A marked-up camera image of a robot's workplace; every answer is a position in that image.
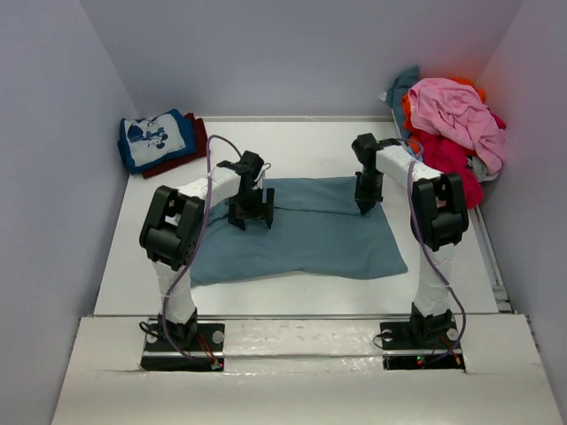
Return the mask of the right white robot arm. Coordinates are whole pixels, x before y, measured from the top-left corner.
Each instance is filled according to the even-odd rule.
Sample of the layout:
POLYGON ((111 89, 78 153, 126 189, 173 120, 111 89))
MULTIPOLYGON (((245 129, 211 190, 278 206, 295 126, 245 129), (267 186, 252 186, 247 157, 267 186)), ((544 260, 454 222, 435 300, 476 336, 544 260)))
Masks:
POLYGON ((362 169, 354 199, 361 214, 383 200, 389 176, 407 192, 410 228, 420 247, 416 296, 407 321, 384 322, 378 338, 387 351, 457 348, 465 327, 457 325, 450 304, 457 301, 448 281, 454 251, 469 228, 462 179, 425 165, 398 138, 358 135, 352 149, 362 169))

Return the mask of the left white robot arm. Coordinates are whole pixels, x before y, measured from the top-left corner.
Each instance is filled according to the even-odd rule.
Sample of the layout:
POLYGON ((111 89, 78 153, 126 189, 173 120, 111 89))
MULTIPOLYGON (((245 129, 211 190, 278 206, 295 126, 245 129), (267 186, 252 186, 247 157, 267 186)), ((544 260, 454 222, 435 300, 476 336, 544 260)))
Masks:
POLYGON ((223 160, 179 189, 158 187, 152 197, 139 243, 156 272, 161 308, 147 333, 177 350, 191 347, 198 333, 198 310, 190 289, 190 264, 204 237, 210 209, 226 202, 228 223, 241 230, 249 220, 274 221, 275 190, 263 188, 265 161, 245 151, 237 162, 223 160))

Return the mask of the grey-blue t shirt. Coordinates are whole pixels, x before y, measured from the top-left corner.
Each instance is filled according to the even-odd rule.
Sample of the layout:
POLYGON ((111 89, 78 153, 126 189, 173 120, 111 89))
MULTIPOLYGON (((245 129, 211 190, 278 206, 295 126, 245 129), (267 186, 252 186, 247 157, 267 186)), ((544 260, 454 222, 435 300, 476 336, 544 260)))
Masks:
POLYGON ((292 272, 370 280, 407 272, 380 205, 361 214, 356 179, 268 179, 275 191, 274 222, 228 222, 229 204, 210 211, 204 239, 190 268, 199 286, 248 281, 292 272))

